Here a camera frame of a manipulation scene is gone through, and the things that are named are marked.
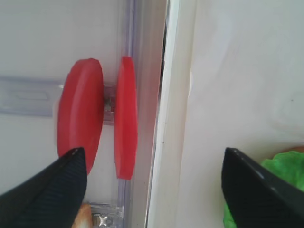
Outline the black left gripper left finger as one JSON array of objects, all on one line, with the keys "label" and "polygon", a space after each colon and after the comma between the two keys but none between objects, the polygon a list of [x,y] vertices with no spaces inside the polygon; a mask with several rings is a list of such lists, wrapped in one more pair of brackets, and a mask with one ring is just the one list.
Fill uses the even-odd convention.
[{"label": "black left gripper left finger", "polygon": [[70,228],[86,188],[85,150],[75,148],[0,196],[0,226]]}]

